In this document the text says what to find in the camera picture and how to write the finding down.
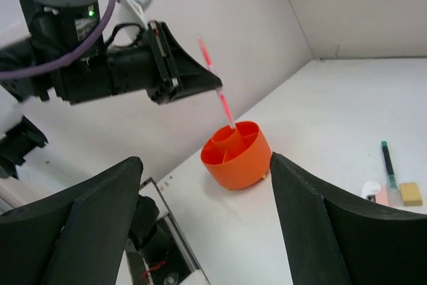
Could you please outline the pink pen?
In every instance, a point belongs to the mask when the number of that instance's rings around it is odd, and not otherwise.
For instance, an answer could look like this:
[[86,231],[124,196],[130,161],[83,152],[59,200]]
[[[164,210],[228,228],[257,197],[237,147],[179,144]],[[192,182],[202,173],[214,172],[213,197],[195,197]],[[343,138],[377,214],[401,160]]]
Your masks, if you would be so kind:
[[[207,50],[207,47],[205,46],[205,43],[204,43],[203,39],[201,38],[201,35],[197,36],[197,40],[198,40],[198,43],[199,43],[199,48],[201,49],[201,52],[203,54],[203,58],[205,59],[205,62],[206,62],[206,65],[207,65],[207,69],[211,73],[213,73],[214,75],[218,76],[218,73],[216,72],[216,70],[215,70],[215,68],[214,68],[214,66],[212,64],[211,57],[209,55],[209,52]],[[218,95],[218,97],[219,97],[219,99],[221,101],[221,105],[222,105],[223,111],[224,111],[224,113],[225,113],[225,115],[227,117],[229,127],[231,129],[235,129],[236,128],[236,124],[235,124],[234,117],[232,115],[232,111],[230,109],[230,106],[229,106],[229,104],[227,102],[227,99],[226,99],[223,87],[222,86],[217,87],[216,88],[216,93],[217,93],[217,95]]]

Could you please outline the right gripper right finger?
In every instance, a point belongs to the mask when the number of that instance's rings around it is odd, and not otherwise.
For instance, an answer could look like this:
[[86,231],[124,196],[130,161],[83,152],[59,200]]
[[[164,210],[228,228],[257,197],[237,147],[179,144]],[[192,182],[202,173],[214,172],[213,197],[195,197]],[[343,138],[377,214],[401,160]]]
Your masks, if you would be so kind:
[[426,216],[351,194],[273,154],[270,172],[294,284],[425,284]]

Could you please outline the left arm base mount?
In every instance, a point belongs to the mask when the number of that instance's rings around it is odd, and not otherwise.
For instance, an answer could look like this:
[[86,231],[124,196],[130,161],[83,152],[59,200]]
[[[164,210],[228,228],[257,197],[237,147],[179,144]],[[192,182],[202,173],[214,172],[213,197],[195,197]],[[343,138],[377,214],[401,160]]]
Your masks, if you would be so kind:
[[151,178],[140,186],[125,253],[133,284],[209,284]]

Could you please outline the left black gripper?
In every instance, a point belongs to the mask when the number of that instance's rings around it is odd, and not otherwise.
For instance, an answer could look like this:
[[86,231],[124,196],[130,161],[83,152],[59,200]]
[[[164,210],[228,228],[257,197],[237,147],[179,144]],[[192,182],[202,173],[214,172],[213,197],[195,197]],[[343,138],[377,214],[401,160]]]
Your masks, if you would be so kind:
[[[79,50],[103,19],[98,0],[19,0],[29,36],[18,42],[18,67],[57,61]],[[121,23],[110,37],[93,38],[77,57],[51,71],[18,80],[18,100],[49,98],[48,90],[71,104],[146,90],[157,104],[177,101],[222,86],[198,63],[162,21],[147,29]]]

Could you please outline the green pen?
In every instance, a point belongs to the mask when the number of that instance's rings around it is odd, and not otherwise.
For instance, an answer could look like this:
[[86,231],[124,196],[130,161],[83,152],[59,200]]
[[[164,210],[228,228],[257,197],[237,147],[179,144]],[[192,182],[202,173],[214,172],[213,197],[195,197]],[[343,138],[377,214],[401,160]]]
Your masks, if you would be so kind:
[[388,148],[388,144],[386,141],[381,142],[381,148],[384,158],[384,165],[386,168],[386,174],[388,177],[388,195],[389,195],[389,202],[393,204],[397,204],[400,201],[400,190],[398,188],[398,184],[396,182],[396,176],[394,173],[394,168],[392,165],[392,160],[390,156],[390,150]]

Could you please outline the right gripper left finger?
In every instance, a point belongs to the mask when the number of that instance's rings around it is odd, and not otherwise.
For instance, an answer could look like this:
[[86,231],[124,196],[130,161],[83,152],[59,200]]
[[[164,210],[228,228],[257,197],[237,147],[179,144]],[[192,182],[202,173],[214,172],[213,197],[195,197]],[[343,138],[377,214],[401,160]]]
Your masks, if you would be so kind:
[[130,157],[1,215],[2,284],[115,284],[143,164]]

